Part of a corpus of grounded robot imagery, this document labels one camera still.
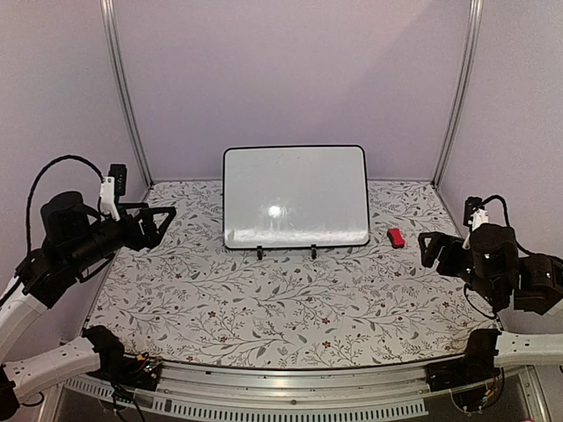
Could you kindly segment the red black whiteboard eraser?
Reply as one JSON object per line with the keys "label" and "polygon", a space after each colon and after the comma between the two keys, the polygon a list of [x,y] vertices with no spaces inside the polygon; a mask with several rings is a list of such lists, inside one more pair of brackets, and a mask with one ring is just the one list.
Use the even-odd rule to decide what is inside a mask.
{"label": "red black whiteboard eraser", "polygon": [[394,249],[401,249],[406,246],[406,241],[398,228],[387,229],[387,237],[390,240],[391,247]]}

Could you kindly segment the white dry-erase whiteboard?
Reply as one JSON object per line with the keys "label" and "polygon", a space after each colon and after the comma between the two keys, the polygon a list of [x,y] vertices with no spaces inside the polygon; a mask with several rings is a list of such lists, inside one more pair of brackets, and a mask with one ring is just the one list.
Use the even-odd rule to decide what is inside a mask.
{"label": "white dry-erase whiteboard", "polygon": [[358,145],[231,148],[223,153],[223,244],[310,249],[369,242],[366,158]]}

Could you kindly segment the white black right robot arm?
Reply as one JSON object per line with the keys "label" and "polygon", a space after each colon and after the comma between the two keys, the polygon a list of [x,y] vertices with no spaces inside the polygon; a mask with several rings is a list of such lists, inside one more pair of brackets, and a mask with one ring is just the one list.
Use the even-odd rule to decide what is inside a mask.
{"label": "white black right robot arm", "polygon": [[[462,280],[494,314],[508,307],[540,316],[562,310],[562,259],[541,253],[521,257],[510,227],[483,223],[470,233],[467,248],[464,239],[441,232],[423,232],[418,243],[423,266]],[[473,383],[502,367],[561,364],[561,334],[477,329],[454,371],[459,381]]]}

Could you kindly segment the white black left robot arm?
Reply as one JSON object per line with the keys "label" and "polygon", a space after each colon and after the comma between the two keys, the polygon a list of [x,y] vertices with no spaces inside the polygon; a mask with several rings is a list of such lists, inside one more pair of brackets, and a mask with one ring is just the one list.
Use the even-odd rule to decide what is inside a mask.
{"label": "white black left robot arm", "polygon": [[[45,239],[16,268],[1,301],[1,354],[7,354],[26,328],[52,309],[67,290],[103,270],[121,248],[160,245],[176,216],[175,207],[145,203],[119,207],[117,219],[102,218],[76,191],[56,195],[40,215]],[[96,325],[64,346],[27,360],[1,362],[1,418],[10,418],[29,398],[71,377],[101,373],[113,382],[130,375],[124,346]]]}

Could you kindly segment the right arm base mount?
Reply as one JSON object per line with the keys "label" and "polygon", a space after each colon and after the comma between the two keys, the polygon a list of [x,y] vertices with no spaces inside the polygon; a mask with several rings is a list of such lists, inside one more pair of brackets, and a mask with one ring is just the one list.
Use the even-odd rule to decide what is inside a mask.
{"label": "right arm base mount", "polygon": [[424,367],[426,383],[432,392],[455,389],[492,380],[501,375],[491,354],[469,354],[452,360],[429,363]]}

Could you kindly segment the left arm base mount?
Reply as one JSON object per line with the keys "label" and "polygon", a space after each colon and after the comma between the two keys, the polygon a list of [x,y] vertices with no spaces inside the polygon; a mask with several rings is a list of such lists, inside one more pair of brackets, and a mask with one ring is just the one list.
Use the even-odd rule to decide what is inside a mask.
{"label": "left arm base mount", "polygon": [[88,372],[90,377],[122,387],[155,391],[160,381],[163,359],[147,353],[123,355],[114,353],[100,357],[100,368]]}

